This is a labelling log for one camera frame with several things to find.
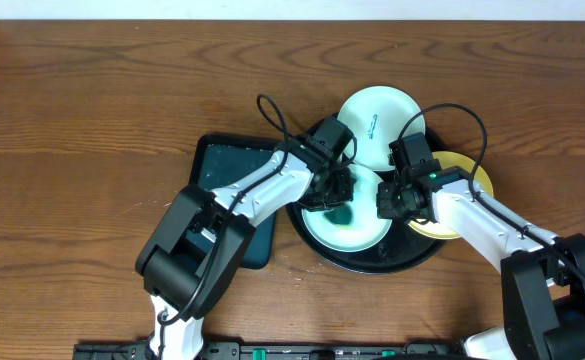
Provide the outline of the green and yellow sponge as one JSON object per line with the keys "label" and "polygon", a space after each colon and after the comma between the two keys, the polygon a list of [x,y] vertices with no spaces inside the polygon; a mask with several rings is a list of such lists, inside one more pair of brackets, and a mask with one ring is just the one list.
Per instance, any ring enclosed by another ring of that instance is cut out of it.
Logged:
{"label": "green and yellow sponge", "polygon": [[335,226],[350,226],[353,222],[353,210],[349,205],[326,210],[323,217]]}

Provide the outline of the light blue plate bottom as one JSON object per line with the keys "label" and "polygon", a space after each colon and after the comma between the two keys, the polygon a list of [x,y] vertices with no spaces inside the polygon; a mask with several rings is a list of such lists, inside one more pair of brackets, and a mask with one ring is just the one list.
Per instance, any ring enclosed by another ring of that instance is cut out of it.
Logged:
{"label": "light blue plate bottom", "polygon": [[376,195],[382,182],[372,170],[352,164],[349,166],[354,181],[353,199],[345,205],[353,210],[350,226],[329,223],[322,211],[301,210],[303,224],[319,244],[336,251],[358,252],[376,245],[389,231],[391,220],[377,217]]}

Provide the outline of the yellow plate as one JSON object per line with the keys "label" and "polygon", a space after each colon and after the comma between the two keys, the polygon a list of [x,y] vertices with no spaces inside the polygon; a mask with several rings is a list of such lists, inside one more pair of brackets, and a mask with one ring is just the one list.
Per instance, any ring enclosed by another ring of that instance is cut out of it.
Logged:
{"label": "yellow plate", "polygon": [[[475,164],[475,161],[471,158],[451,151],[435,151],[433,157],[440,162],[443,169],[459,166],[463,170],[470,172]],[[490,196],[494,196],[494,188],[491,179],[482,167],[478,168],[475,175],[475,181],[478,182]],[[432,239],[454,240],[460,238],[458,233],[439,223],[428,222],[427,224],[420,224],[417,221],[411,221],[409,227],[418,234]]]}

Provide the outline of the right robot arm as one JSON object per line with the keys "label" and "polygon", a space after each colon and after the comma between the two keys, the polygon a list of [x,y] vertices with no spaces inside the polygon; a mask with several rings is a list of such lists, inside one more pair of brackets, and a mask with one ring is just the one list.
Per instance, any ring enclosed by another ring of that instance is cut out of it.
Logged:
{"label": "right robot arm", "polygon": [[456,232],[499,272],[503,323],[462,343],[476,359],[585,359],[585,235],[560,237],[484,193],[459,167],[383,182],[381,218]]}

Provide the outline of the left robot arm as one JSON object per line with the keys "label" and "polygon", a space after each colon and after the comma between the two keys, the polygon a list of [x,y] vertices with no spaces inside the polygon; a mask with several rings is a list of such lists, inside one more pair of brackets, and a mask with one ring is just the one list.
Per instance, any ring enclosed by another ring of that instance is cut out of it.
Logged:
{"label": "left robot arm", "polygon": [[155,308],[149,349],[157,359],[193,359],[202,323],[225,294],[257,226],[297,201],[313,210],[352,197],[350,135],[284,141],[261,167],[224,187],[183,188],[141,250],[135,270]]}

